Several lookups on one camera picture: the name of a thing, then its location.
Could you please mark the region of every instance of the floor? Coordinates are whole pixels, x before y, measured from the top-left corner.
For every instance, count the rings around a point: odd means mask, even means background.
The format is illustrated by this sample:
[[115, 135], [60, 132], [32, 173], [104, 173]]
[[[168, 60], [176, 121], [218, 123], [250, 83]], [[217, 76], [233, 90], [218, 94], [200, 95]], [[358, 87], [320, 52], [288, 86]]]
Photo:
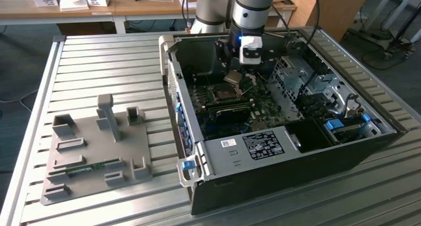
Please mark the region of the floor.
[[[381, 0], [368, 0], [362, 7], [362, 12], [370, 14]], [[386, 17], [389, 10], [396, 6], [390, 2], [378, 17], [377, 23], [372, 28], [380, 27], [380, 22]], [[394, 25], [404, 24], [412, 11], [408, 9], [398, 18]], [[141, 31], [159, 32], [168, 31], [171, 20], [144, 21], [140, 24], [132, 24]], [[182, 27], [182, 21], [177, 20], [176, 28]], [[417, 18], [408, 30], [406, 37], [410, 38], [421, 28], [421, 17]], [[4, 34], [0, 34], [0, 100], [19, 99], [24, 94], [36, 90], [40, 84], [48, 52], [52, 39], [60, 35], [56, 25], [25, 25], [8, 26]], [[341, 42], [346, 50], [361, 59], [366, 52], [377, 50], [377, 46], [350, 36]], [[370, 63], [378, 67], [389, 66], [400, 62], [400, 58], [384, 61], [381, 53], [373, 53], [368, 56]], [[401, 96], [408, 104], [421, 113], [421, 93], [416, 92], [421, 82], [421, 56], [418, 52], [404, 61], [402, 64], [392, 69], [378, 71], [370, 69], [384, 83]], [[35, 96], [25, 98], [24, 103], [32, 107]], [[20, 144], [25, 133], [29, 112], [19, 102], [11, 104], [0, 103], [0, 206], [7, 191], [11, 174], [7, 173], [15, 167]]]

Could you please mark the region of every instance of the motherboard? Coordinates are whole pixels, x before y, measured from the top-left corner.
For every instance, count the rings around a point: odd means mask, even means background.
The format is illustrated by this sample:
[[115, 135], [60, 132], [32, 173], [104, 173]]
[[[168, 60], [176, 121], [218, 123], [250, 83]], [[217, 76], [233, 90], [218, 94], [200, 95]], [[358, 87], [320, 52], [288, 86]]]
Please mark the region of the motherboard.
[[189, 94], [205, 140], [273, 128], [285, 122], [268, 79], [260, 74], [230, 71], [221, 83], [189, 87]]

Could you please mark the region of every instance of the black side panel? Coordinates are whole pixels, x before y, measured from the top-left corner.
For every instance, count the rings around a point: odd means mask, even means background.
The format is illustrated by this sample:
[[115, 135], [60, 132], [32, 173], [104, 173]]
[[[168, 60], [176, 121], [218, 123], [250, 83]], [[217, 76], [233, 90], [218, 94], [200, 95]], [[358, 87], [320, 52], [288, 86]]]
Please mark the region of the black side panel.
[[229, 206], [253, 198], [308, 183], [318, 178], [352, 169], [401, 134], [308, 155], [278, 164], [205, 182], [194, 188], [192, 215]]

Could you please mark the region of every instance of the blue latch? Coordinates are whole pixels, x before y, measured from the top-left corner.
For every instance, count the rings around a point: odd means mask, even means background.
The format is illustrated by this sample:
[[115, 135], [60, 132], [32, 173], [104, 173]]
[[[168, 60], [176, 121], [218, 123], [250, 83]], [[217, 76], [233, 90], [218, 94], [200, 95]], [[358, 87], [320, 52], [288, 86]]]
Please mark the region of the blue latch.
[[329, 130], [333, 130], [333, 129], [344, 127], [345, 125], [340, 119], [333, 119], [333, 120], [329, 120], [326, 122], [326, 126], [328, 126]]
[[176, 105], [176, 111], [181, 111], [181, 103], [180, 102]]
[[196, 168], [196, 164], [193, 160], [186, 160], [181, 163], [181, 170], [186, 171]]
[[365, 114], [362, 114], [362, 119], [364, 119], [364, 121], [370, 121], [370, 116], [365, 113]]

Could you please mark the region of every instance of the barcode sticker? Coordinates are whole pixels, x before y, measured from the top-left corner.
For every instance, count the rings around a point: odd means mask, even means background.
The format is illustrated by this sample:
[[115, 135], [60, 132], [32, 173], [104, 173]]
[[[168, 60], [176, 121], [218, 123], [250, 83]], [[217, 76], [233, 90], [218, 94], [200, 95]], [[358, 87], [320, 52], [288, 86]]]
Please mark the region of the barcode sticker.
[[237, 145], [237, 143], [236, 143], [234, 139], [229, 139], [229, 140], [221, 141], [221, 145], [222, 145], [222, 147], [229, 147], [229, 146]]

